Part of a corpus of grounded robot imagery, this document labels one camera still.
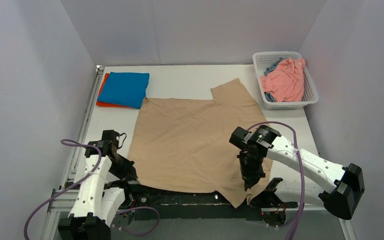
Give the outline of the beige t shirt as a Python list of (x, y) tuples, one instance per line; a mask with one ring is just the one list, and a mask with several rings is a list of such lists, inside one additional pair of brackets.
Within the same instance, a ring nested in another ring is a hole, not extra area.
[(273, 162), (264, 159), (265, 177), (245, 189), (239, 149), (229, 139), (237, 127), (246, 129), (266, 118), (237, 78), (210, 91), (210, 100), (146, 97), (128, 158), (143, 186), (192, 194), (218, 192), (237, 208), (267, 187)]

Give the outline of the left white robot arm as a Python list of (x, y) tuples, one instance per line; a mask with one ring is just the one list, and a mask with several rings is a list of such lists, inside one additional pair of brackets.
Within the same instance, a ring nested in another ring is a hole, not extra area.
[(129, 181), (138, 178), (134, 161), (118, 154), (121, 134), (104, 130), (85, 150), (86, 179), (67, 218), (58, 223), (63, 240), (109, 240), (118, 208), (133, 198)]

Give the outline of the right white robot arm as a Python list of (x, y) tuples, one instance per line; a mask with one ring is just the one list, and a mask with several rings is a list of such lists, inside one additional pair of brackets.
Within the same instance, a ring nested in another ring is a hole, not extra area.
[(299, 148), (296, 140), (288, 140), (270, 126), (255, 127), (250, 131), (238, 126), (229, 139), (240, 150), (237, 158), (245, 190), (266, 176), (263, 160), (270, 159), (297, 171), (300, 180), (274, 177), (262, 192), (268, 199), (316, 205), (340, 219), (352, 219), (366, 189), (360, 166), (330, 162)]

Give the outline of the folded orange t shirt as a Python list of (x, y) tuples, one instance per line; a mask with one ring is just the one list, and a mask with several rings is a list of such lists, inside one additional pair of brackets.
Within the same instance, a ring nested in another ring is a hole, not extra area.
[(127, 108), (134, 109), (135, 107), (129, 103), (127, 91), (124, 85), (119, 82), (113, 73), (106, 73), (96, 99), (96, 105), (106, 108)]

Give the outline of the folded blue t shirt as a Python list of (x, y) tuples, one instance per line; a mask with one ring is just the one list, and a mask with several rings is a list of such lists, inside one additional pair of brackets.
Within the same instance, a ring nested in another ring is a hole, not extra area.
[(124, 85), (127, 91), (127, 99), (134, 109), (142, 107), (143, 99), (146, 97), (146, 89), (149, 84), (150, 74), (139, 72), (110, 72), (119, 78), (119, 83)]

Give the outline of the pink t shirt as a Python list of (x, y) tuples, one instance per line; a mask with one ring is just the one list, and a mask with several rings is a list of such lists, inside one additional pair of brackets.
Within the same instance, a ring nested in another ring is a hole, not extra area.
[(276, 69), (260, 78), (269, 102), (300, 102), (304, 95), (303, 58), (284, 58)]

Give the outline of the white plastic basket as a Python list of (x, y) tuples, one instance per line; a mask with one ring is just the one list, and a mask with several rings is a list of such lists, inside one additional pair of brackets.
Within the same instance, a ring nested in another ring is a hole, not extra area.
[(313, 79), (309, 73), (308, 68), (305, 66), (303, 69), (304, 78), (304, 93), (302, 101), (295, 102), (270, 102), (267, 100), (263, 85), (261, 83), (261, 77), (264, 76), (264, 72), (272, 64), (277, 62), (280, 58), (298, 60), (302, 58), (299, 52), (295, 51), (264, 51), (256, 52), (252, 56), (255, 74), (257, 76), (257, 83), (259, 85), (260, 93), (263, 98), (263, 106), (267, 110), (291, 110), (301, 109), (307, 105), (315, 104), (319, 100), (316, 87)]

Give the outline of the grey blue garment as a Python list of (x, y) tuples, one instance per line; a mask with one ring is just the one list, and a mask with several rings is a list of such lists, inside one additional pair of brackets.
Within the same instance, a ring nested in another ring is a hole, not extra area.
[(277, 60), (276, 62), (274, 62), (272, 65), (270, 65), (269, 67), (266, 68), (266, 70), (264, 71), (264, 76), (267, 76), (269, 73), (273, 72), (277, 66), (279, 65), (279, 63), (284, 60), (284, 58), (280, 58), (279, 60)]

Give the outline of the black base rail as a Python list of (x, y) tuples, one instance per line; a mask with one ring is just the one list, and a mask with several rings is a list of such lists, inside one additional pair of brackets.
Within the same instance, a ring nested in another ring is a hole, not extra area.
[(219, 192), (184, 193), (146, 187), (138, 183), (116, 180), (104, 184), (104, 190), (113, 187), (124, 187), (125, 202), (119, 211), (134, 207), (151, 207), (159, 212), (161, 219), (245, 219), (262, 221), (274, 214), (273, 220), (283, 224), (286, 221), (287, 209), (298, 207), (297, 202), (282, 202), (274, 193), (263, 191), (250, 203), (243, 201), (238, 207)]

